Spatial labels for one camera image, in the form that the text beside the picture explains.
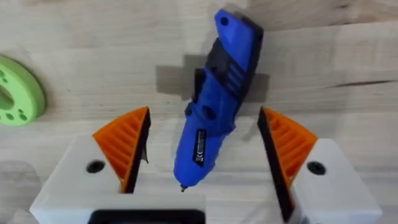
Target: hole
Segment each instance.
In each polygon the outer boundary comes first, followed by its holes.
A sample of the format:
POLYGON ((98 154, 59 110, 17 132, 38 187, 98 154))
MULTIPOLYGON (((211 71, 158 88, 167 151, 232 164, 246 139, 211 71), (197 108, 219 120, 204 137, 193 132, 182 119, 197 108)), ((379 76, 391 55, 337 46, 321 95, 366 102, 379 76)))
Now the hole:
POLYGON ((315 175, 325 175, 326 174, 326 168, 325 166, 317 161, 312 161, 307 163, 307 168, 311 171, 311 173, 315 175))
POLYGON ((86 168, 86 171, 90 174, 95 174, 105 167, 105 162, 101 160, 93 160, 91 161, 86 168))
POLYGON ((14 106, 14 100, 11 94, 0 85, 0 109, 9 110, 14 106))
POLYGON ((13 120, 13 119, 14 119, 14 116, 13 116, 12 114, 6 114, 6 117, 7 117, 8 119, 10 119, 10 120, 13 120))
POLYGON ((205 114, 205 116, 208 119, 216 119, 216 115, 215 115, 214 111, 210 107, 203 106, 202 110, 203 110, 203 113, 205 114))
POLYGON ((23 120, 23 121, 26 121, 26 120, 27 120, 27 117, 26 117, 25 115, 23 115, 23 114, 20 114, 20 115, 19 115, 19 118, 20 118, 21 120, 23 120))
POLYGON ((228 25, 228 18, 227 17, 222 17, 221 18, 221 24, 223 25, 223 26, 227 26, 228 25))

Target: glue gun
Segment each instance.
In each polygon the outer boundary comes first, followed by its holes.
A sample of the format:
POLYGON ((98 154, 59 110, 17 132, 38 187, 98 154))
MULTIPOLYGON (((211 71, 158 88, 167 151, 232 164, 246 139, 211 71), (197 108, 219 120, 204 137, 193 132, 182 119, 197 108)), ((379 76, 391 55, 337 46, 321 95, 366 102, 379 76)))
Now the glue gun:
POLYGON ((215 15, 218 38, 204 68, 195 70, 195 91, 185 109, 186 123, 174 164, 182 192, 214 168, 224 138, 252 82, 263 29, 247 17, 224 10, 215 15))

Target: wooden surface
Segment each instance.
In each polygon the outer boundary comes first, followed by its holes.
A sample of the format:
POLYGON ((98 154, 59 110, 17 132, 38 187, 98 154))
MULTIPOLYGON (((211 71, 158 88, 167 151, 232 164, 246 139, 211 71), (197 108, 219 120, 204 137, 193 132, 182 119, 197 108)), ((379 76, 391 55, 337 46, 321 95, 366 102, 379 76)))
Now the wooden surface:
POLYGON ((380 203, 379 223, 396 223, 398 22, 329 25, 393 19, 398 4, 345 2, 0 0, 0 54, 29 67, 48 101, 30 126, 0 126, 0 223, 35 223, 26 210, 71 140, 144 105, 153 124, 140 179, 156 183, 148 190, 178 190, 171 171, 193 69, 225 5, 279 31, 265 33, 215 170, 186 193, 207 196, 210 223, 281 223, 255 125, 266 105, 336 139, 380 203))

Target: green disc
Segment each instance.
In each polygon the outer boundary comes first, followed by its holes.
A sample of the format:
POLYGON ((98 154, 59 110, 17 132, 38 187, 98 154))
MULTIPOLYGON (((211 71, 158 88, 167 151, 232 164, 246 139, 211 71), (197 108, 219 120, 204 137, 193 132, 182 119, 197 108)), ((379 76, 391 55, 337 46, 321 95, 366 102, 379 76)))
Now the green disc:
POLYGON ((45 99, 36 79, 15 61, 0 56, 0 122, 22 126, 44 112, 45 99))

